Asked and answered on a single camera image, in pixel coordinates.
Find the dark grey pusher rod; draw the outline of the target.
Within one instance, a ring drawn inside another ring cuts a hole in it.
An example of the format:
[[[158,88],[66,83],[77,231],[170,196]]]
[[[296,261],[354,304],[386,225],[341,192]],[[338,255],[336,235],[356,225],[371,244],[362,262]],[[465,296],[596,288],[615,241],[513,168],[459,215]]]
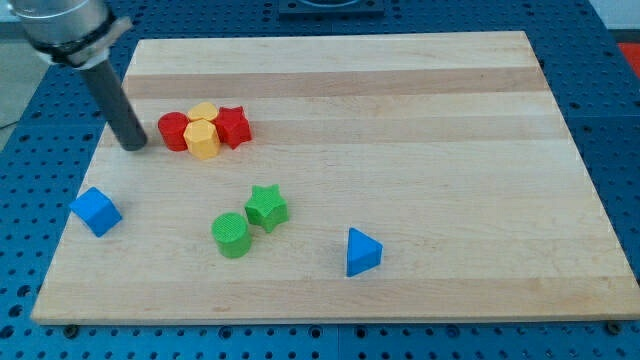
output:
[[[80,74],[120,146],[125,151],[142,149],[147,135],[110,61],[81,70]]]

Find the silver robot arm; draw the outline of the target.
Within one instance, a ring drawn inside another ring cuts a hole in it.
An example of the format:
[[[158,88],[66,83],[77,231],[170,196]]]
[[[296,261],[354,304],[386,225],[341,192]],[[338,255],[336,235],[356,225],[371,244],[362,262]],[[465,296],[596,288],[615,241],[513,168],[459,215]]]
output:
[[[8,9],[45,61],[79,71],[120,146],[142,149],[147,135],[109,60],[132,20],[116,16],[103,0],[9,0]]]

